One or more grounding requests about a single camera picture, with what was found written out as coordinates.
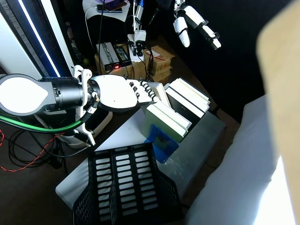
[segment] smartphone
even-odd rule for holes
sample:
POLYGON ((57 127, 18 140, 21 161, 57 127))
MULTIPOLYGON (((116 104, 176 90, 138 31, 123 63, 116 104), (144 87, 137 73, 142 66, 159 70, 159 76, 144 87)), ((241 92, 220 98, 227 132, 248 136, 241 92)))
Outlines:
POLYGON ((126 2, 124 2, 124 0, 114 0, 114 1, 111 1, 111 2, 108 2, 108 3, 105 3, 105 8, 108 10, 108 11, 114 11, 116 9, 119 9, 123 6, 127 5, 126 2))
MULTIPOLYGON (((102 13, 102 9, 103 9, 103 5, 97 5, 97 11, 98 11, 99 13, 102 13)), ((109 10, 107 10, 107 9, 104 7, 103 12, 104 12, 104 13, 122 13, 122 8, 118 8, 118 9, 116 9, 116 10, 114 10, 114 11, 109 11, 109 10)))

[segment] stack of books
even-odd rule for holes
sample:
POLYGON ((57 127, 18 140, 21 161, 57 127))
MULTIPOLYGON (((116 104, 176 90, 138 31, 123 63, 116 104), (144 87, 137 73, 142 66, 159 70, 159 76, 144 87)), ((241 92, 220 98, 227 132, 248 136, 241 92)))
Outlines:
POLYGON ((209 98, 181 78, 165 90, 168 101, 149 105, 142 134, 149 137, 154 124, 176 142, 181 142, 209 109, 209 98))

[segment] robotic hand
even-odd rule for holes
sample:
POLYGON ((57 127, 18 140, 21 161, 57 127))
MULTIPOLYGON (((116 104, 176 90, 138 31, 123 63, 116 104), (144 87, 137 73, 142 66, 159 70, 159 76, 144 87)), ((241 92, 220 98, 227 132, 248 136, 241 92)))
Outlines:
POLYGON ((38 111, 76 110, 76 122, 56 129, 35 127, 0 116, 6 122, 30 131, 62 133, 73 130, 81 133, 95 145, 92 133, 85 122, 97 110, 123 112, 137 105, 152 104, 158 100, 146 82, 125 79, 116 75, 92 78, 92 73, 75 66, 73 77, 43 78, 39 81, 27 75, 12 74, 0 78, 0 109, 13 116, 27 116, 38 111))
POLYGON ((175 0, 174 15, 176 18, 173 23, 175 32, 185 47, 189 47, 190 45, 187 23, 194 29, 197 28, 214 49, 221 47, 221 43, 218 40, 219 34, 213 32, 207 26, 208 21, 204 20, 193 7, 186 3, 185 0, 175 0))

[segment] black plastic basket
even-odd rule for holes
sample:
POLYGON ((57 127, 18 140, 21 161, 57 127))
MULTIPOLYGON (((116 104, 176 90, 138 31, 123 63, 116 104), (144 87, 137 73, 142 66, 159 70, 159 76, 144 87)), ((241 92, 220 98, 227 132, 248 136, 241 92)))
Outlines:
POLYGON ((183 218, 176 184, 159 171, 151 143, 89 155, 89 184, 75 225, 164 224, 183 218))

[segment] table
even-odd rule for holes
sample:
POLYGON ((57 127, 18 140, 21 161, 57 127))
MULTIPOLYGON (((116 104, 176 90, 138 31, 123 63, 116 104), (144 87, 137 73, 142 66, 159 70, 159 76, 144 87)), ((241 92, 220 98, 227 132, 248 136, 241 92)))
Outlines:
MULTIPOLYGON (((144 143, 146 138, 140 132, 143 121, 144 113, 140 109, 96 151, 144 143)), ((207 112, 169 159, 163 164, 157 163, 160 171, 176 183, 180 198, 198 173, 224 128, 223 121, 207 112)), ((88 185, 88 178, 88 159, 85 159, 56 187, 56 194, 72 209, 74 202, 88 185)))

